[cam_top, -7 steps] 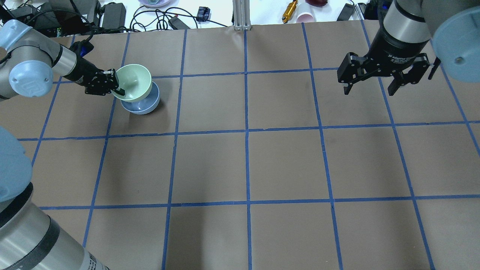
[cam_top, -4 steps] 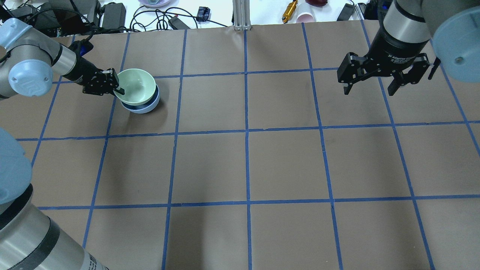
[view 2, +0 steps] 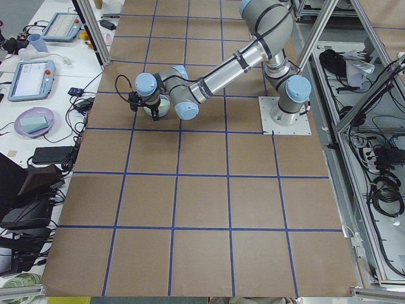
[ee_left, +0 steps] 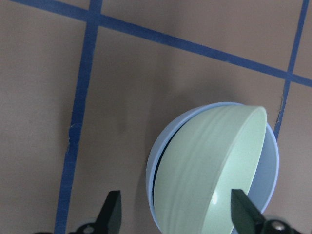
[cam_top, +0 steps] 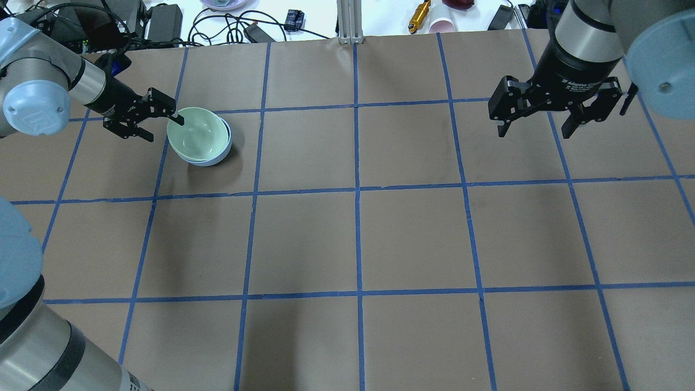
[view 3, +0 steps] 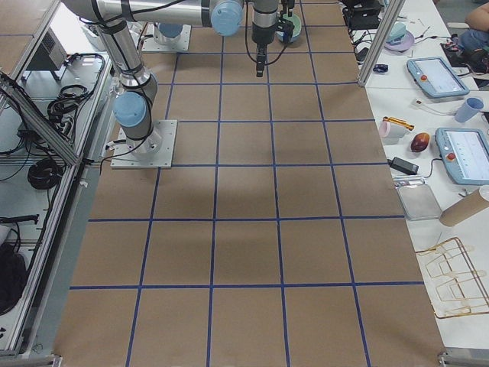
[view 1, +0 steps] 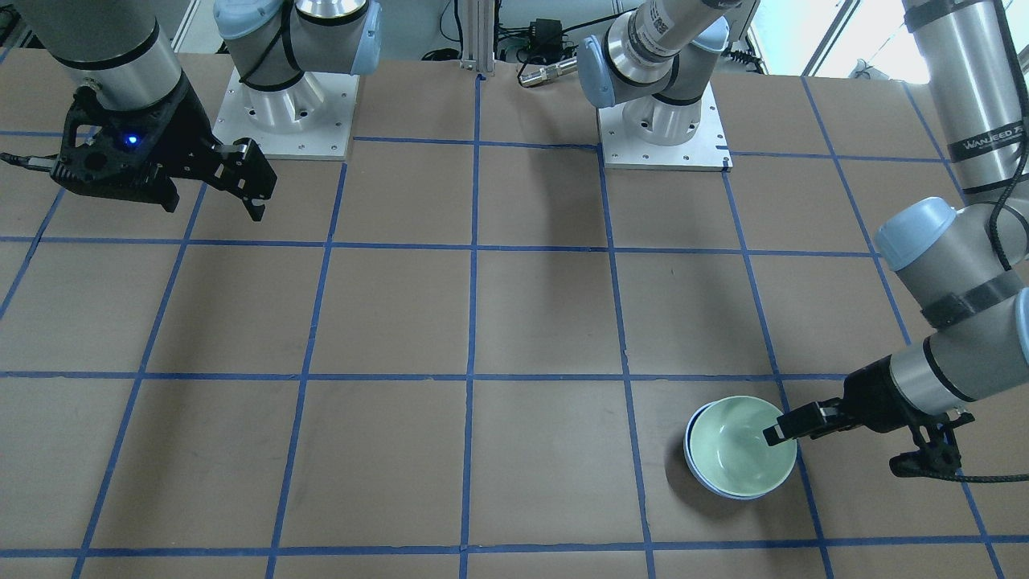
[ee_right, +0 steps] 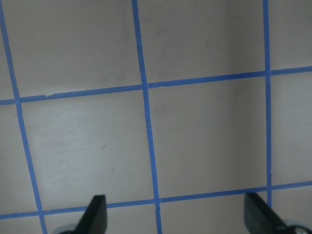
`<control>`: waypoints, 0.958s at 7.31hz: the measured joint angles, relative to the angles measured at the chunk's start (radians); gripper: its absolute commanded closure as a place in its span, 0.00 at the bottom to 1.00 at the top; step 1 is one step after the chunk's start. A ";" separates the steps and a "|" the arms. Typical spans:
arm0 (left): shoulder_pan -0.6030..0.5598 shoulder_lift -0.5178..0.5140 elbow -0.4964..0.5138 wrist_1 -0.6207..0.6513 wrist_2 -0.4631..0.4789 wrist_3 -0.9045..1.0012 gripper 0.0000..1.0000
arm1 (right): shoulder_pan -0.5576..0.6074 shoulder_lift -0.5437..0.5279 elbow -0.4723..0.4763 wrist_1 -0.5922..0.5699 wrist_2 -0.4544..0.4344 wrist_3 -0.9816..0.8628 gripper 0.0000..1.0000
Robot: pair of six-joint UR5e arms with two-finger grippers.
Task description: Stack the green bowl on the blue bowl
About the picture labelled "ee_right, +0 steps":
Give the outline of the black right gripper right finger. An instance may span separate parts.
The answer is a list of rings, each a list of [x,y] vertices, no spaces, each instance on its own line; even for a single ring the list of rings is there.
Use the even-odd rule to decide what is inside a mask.
[[[244,195],[244,224],[250,234],[288,234],[288,226],[257,193]]]

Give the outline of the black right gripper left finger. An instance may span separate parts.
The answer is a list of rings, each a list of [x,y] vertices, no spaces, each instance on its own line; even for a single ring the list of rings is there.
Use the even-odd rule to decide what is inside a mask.
[[[105,195],[95,195],[75,227],[74,233],[105,234],[107,226],[106,197]]]

